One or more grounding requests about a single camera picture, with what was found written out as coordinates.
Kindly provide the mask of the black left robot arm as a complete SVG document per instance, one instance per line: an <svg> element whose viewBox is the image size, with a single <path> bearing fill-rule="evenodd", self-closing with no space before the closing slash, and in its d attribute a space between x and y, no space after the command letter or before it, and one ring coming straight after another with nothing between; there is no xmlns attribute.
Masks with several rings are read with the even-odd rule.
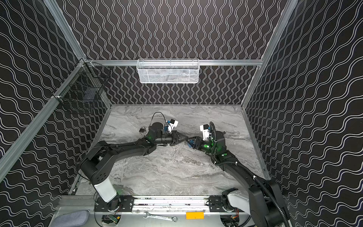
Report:
<svg viewBox="0 0 363 227"><path fill-rule="evenodd" d="M80 164L80 170L91 182L105 203L113 203L118 193L113 187L109 175L114 164L123 159L147 156L159 145L175 146L185 142L188 137L176 130L168 132L162 123L153 123L147 134L134 141L123 144L109 144L105 141L94 146Z"/></svg>

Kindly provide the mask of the blue padlock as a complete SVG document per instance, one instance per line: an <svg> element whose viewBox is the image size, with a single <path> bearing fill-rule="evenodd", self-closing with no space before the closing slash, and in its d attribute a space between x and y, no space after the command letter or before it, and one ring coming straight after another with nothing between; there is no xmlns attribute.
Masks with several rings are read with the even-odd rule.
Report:
<svg viewBox="0 0 363 227"><path fill-rule="evenodd" d="M189 147L194 148L194 138L188 138L186 142Z"/></svg>

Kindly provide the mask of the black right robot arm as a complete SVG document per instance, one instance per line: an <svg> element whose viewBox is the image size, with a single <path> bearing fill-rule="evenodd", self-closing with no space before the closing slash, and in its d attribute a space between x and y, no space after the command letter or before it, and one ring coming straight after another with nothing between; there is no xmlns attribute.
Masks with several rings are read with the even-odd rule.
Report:
<svg viewBox="0 0 363 227"><path fill-rule="evenodd" d="M249 213L258 227L289 226L290 214L279 185L273 180L265 180L243 165L228 150L224 133L217 131L215 139L201 137L188 139L193 148L207 154L213 165L220 167L240 183L248 193Z"/></svg>

